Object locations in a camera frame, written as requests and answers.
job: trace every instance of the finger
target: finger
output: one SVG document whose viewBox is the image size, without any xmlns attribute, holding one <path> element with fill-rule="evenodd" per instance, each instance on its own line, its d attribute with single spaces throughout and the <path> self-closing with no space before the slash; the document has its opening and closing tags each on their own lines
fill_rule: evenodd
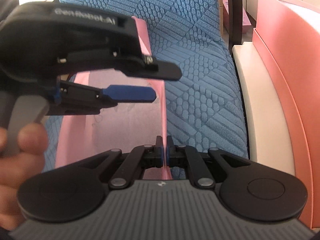
<svg viewBox="0 0 320 240">
<path fill-rule="evenodd" d="M 44 156 L 20 153 L 0 159 L 0 184 L 12 188 L 39 174 L 44 167 Z"/>
<path fill-rule="evenodd" d="M 48 135 L 42 124 L 31 123 L 18 134 L 18 145 L 22 152 L 41 155 L 48 147 Z"/>
<path fill-rule="evenodd" d="M 7 144 L 7 130 L 0 127 L 0 151 L 4 150 L 4 147 L 6 144 Z"/>
<path fill-rule="evenodd" d="M 14 230 L 24 220 L 25 218 L 21 214 L 13 216 L 0 214 L 0 226 L 9 231 Z"/>
<path fill-rule="evenodd" d="M 17 203 L 17 190 L 0 185 L 0 214 L 18 215 L 21 210 Z"/>
</svg>

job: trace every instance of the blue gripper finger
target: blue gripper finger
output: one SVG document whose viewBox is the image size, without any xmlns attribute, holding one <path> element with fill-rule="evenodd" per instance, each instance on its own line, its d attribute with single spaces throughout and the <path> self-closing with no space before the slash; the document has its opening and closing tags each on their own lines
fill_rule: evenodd
<svg viewBox="0 0 320 240">
<path fill-rule="evenodd" d="M 156 92 L 151 87 L 111 85 L 102 89 L 102 95 L 118 103 L 152 103 L 156 100 Z"/>
</svg>

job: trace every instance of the pink armrest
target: pink armrest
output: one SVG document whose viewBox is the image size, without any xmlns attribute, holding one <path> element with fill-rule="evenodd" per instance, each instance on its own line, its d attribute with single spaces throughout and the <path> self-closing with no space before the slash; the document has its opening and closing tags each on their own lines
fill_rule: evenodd
<svg viewBox="0 0 320 240">
<path fill-rule="evenodd" d="M 296 176 L 308 190 L 300 220 L 316 228 L 320 227 L 320 34 L 282 1 L 320 10 L 299 0 L 259 0 L 253 33 L 253 44 L 288 124 Z"/>
<path fill-rule="evenodd" d="M 252 42 L 233 46 L 248 125 L 250 160 L 295 176 L 287 121 L 268 70 Z"/>
</svg>

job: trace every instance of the pink fabric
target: pink fabric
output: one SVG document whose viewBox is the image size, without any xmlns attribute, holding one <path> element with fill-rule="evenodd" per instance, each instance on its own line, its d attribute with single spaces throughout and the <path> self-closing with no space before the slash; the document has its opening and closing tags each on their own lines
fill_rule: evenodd
<svg viewBox="0 0 320 240">
<path fill-rule="evenodd" d="M 147 25 L 133 17 L 143 54 L 150 55 Z M 75 83 L 99 88 L 111 84 L 151 86 L 157 99 L 151 104 L 119 104 L 102 109 L 99 115 L 65 116 L 61 124 L 55 167 L 88 158 L 111 148 L 130 152 L 143 144 L 155 144 L 156 136 L 164 138 L 166 146 L 166 103 L 164 81 L 126 77 L 113 69 L 78 73 Z M 146 170 L 144 179 L 172 179 L 170 169 Z"/>
</svg>

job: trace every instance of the ribbed gray surface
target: ribbed gray surface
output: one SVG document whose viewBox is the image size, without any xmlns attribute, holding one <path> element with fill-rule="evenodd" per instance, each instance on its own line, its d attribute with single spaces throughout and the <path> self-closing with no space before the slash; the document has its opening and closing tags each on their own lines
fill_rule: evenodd
<svg viewBox="0 0 320 240">
<path fill-rule="evenodd" d="M 212 191 L 188 180 L 140 180 L 113 191 L 91 215 L 66 224 L 27 221 L 11 233 L 16 240 L 304 240 L 313 233 L 298 220 L 251 223 L 228 212 Z"/>
</svg>

